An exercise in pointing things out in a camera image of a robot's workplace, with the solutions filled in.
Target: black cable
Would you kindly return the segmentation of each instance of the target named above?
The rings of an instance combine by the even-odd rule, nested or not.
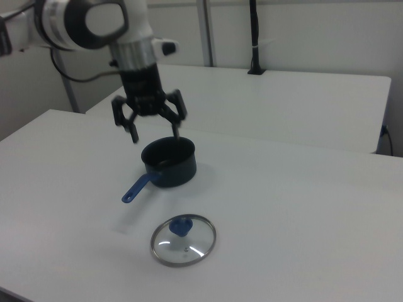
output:
[[[388,131],[388,129],[386,128],[385,130],[385,134],[388,135],[389,138],[389,145],[390,145],[390,156],[393,156],[393,144],[392,144],[392,138],[390,137],[390,133]]]
[[[18,16],[19,14],[25,12],[26,10],[33,8],[35,5],[34,1],[29,1],[26,4],[22,5],[19,10],[17,10],[15,13],[9,14],[7,17],[3,17],[4,21],[8,21],[10,19],[13,19],[15,16]]]
[[[63,72],[63,70],[61,70],[61,69],[59,68],[59,66],[57,65],[57,63],[56,63],[56,61],[55,61],[54,50],[53,50],[52,48],[50,49],[50,59],[52,60],[52,63],[53,63],[53,65],[54,65],[54,67],[56,68],[56,70],[57,70],[63,77],[65,77],[67,80],[70,80],[70,81],[72,81],[72,82],[88,83],[88,82],[92,82],[92,81],[94,81],[94,80],[96,80],[96,79],[99,79],[100,77],[104,77],[104,76],[113,76],[113,75],[115,75],[115,74],[119,74],[119,71],[108,71],[108,72],[102,72],[102,73],[97,74],[97,75],[95,75],[95,76],[93,76],[93,77],[90,77],[90,78],[88,78],[88,79],[82,79],[82,80],[81,80],[81,79],[75,79],[75,78],[73,78],[73,77],[71,77],[71,76],[65,74],[65,73]]]

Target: blue handle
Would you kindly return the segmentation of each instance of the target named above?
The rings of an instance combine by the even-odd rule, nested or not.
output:
[[[156,173],[146,173],[144,175],[141,175],[140,178],[135,182],[135,184],[122,197],[122,201],[124,203],[131,203],[134,197],[138,195],[138,193],[149,181],[156,181],[160,177],[161,175]]]

